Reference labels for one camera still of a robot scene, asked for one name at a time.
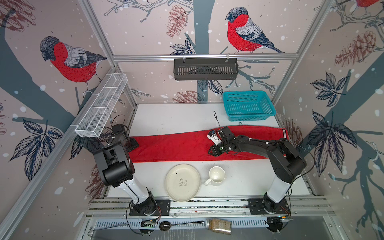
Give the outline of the red trousers with striped trim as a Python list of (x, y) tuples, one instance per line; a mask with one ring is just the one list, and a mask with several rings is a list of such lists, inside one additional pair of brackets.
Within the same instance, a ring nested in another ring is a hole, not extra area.
[[(272, 128), (251, 125), (230, 126), (236, 136), (244, 135), (259, 140), (290, 139), (284, 128)], [(209, 155), (214, 144), (207, 138), (209, 131), (197, 131), (172, 135), (134, 137), (139, 147), (129, 153), (133, 163), (150, 162), (188, 162), (188, 161), (243, 161), (263, 159), (250, 153), (223, 154), (219, 157)]]

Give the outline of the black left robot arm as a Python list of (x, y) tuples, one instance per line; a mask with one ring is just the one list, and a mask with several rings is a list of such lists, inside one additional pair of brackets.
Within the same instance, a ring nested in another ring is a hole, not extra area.
[(138, 147), (138, 142), (129, 136), (126, 126), (116, 124), (112, 126), (107, 144), (96, 150), (93, 156), (103, 184), (122, 189), (134, 205), (144, 207), (150, 204), (153, 196), (134, 176), (136, 170), (129, 153)]

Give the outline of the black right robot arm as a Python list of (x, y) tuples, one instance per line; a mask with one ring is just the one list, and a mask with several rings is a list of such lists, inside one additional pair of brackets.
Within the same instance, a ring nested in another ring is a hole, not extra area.
[(211, 156), (219, 157), (224, 153), (235, 152), (255, 154), (270, 160), (275, 177), (264, 195), (265, 205), (281, 203), (295, 179), (307, 166), (298, 150), (285, 138), (265, 141), (244, 135), (235, 136), (229, 127), (223, 127), (214, 140), (218, 141), (208, 151)]

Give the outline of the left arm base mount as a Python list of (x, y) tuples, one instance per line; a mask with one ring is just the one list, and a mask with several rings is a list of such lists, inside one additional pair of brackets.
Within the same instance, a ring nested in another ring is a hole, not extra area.
[(143, 202), (129, 207), (130, 217), (143, 216), (169, 216), (171, 208), (170, 200), (156, 200), (151, 192)]

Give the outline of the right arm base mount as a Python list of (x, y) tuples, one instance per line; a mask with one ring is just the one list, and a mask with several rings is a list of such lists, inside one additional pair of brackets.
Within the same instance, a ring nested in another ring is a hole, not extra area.
[(250, 210), (251, 215), (290, 215), (291, 209), (286, 200), (286, 197), (275, 203), (267, 194), (262, 198), (248, 199), (247, 208)]

